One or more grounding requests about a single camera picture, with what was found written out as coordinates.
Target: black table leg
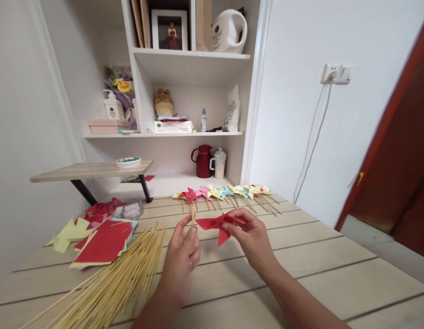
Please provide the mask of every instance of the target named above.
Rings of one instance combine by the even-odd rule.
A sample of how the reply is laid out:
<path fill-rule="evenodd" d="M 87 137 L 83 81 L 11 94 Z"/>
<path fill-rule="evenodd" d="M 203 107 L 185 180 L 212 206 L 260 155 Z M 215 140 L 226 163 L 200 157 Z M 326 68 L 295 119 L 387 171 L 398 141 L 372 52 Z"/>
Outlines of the black table leg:
<path fill-rule="evenodd" d="M 144 175 L 139 175 L 140 178 L 140 183 L 142 184 L 142 188 L 143 188 L 143 192 L 145 193 L 145 198 L 147 199 L 147 203 L 150 203 L 153 198 L 151 198 L 149 196 L 149 192 L 148 192 L 148 187 L 147 187 L 147 182 L 145 180 L 145 176 Z"/>
<path fill-rule="evenodd" d="M 81 180 L 71 180 L 71 182 L 76 187 L 76 189 L 81 193 L 84 199 L 86 199 L 87 202 L 90 203 L 91 206 L 96 204 L 97 201 L 95 200 L 93 195 L 90 193 L 90 191 L 87 189 L 87 187 L 85 187 L 85 185 L 83 184 Z"/>

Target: white plastic jug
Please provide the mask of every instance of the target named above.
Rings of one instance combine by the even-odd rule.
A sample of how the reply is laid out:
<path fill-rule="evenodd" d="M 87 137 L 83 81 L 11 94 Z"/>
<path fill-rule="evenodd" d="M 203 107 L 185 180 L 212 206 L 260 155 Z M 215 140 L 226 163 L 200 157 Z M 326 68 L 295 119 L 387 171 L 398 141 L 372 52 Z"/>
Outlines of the white plastic jug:
<path fill-rule="evenodd" d="M 224 178 L 224 168 L 226 166 L 226 152 L 223 151 L 222 148 L 218 148 L 218 150 L 213 155 L 213 158 L 209 160 L 209 169 L 215 171 L 216 179 Z M 212 161 L 215 160 L 215 168 L 212 168 Z"/>
<path fill-rule="evenodd" d="M 247 22 L 235 9 L 223 11 L 212 24 L 212 51 L 218 53 L 242 53 L 247 39 Z M 239 33 L 243 32 L 238 42 Z"/>

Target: framed photo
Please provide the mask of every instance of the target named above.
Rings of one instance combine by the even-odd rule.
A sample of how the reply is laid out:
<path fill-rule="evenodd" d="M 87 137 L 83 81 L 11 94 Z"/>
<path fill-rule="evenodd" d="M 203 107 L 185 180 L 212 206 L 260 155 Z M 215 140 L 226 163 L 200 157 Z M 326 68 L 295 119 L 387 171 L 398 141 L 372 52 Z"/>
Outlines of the framed photo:
<path fill-rule="evenodd" d="M 188 50 L 187 11 L 151 10 L 153 48 Z"/>

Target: tissue box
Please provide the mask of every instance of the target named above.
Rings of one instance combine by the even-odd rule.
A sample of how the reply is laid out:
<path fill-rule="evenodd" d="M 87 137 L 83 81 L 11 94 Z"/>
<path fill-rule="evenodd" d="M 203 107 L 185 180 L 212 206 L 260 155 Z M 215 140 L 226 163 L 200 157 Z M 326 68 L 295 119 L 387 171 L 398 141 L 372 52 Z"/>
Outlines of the tissue box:
<path fill-rule="evenodd" d="M 128 120 L 89 120 L 87 121 L 92 134 L 119 133 L 119 129 L 130 129 Z"/>
<path fill-rule="evenodd" d="M 154 121 L 155 133 L 191 133 L 192 121 Z"/>

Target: white tumbler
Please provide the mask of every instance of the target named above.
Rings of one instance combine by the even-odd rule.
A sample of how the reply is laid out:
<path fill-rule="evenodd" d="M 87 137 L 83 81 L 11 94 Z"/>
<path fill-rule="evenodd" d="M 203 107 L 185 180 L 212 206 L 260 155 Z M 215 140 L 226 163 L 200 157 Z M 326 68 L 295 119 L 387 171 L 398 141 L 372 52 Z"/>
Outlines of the white tumbler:
<path fill-rule="evenodd" d="M 226 152 L 222 148 L 218 148 L 218 151 L 215 152 L 213 158 L 209 160 L 210 170 L 215 170 L 215 178 L 223 179 L 224 178 L 224 167 L 226 166 Z M 215 160 L 215 168 L 212 168 L 212 161 Z"/>

